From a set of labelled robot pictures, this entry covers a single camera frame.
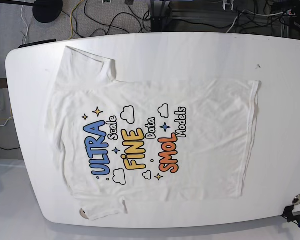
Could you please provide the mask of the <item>silver table grommet left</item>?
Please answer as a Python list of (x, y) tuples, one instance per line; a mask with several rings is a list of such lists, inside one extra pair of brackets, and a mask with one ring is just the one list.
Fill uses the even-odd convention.
[(86, 215), (86, 212), (85, 212), (82, 208), (79, 210), (79, 214), (80, 214), (80, 216), (81, 216), (82, 218), (84, 218), (84, 219), (86, 219), (86, 220), (89, 219), (89, 218), (87, 217), (87, 215)]

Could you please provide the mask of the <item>black round stand base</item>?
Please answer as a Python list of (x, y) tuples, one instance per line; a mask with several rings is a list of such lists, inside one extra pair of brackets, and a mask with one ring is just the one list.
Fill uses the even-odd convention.
[(43, 24), (52, 23), (63, 10), (63, 0), (36, 0), (32, 8), (34, 18)]

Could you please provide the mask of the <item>black aluminium frame post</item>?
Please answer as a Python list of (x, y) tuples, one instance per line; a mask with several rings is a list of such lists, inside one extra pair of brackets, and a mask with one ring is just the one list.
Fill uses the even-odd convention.
[(152, 33), (160, 33), (171, 15), (170, 0), (148, 0), (147, 6), (150, 16), (150, 28)]

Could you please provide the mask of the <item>silver table grommet right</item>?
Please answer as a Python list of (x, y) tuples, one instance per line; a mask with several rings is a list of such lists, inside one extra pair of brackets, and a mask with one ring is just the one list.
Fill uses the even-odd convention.
[(292, 204), (294, 206), (300, 205), (300, 194), (298, 194), (297, 196), (294, 197), (294, 199), (292, 200)]

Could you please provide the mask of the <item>white printed T-shirt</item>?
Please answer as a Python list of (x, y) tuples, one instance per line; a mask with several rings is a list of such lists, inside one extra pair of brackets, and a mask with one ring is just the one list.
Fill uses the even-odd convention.
[(70, 194), (89, 220), (127, 202), (239, 198), (260, 82), (119, 80), (113, 59), (67, 46), (45, 129)]

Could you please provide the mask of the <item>silver table grommet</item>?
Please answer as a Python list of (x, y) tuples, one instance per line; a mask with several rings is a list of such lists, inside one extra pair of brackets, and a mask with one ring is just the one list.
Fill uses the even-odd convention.
[(292, 204), (294, 206), (300, 205), (300, 194), (298, 194), (297, 196), (294, 197), (294, 199), (292, 200)]
[(87, 217), (87, 215), (86, 215), (86, 212), (85, 212), (82, 208), (79, 210), (79, 214), (80, 214), (80, 216), (81, 216), (82, 218), (84, 218), (84, 219), (86, 219), (86, 220), (89, 219), (89, 218)]

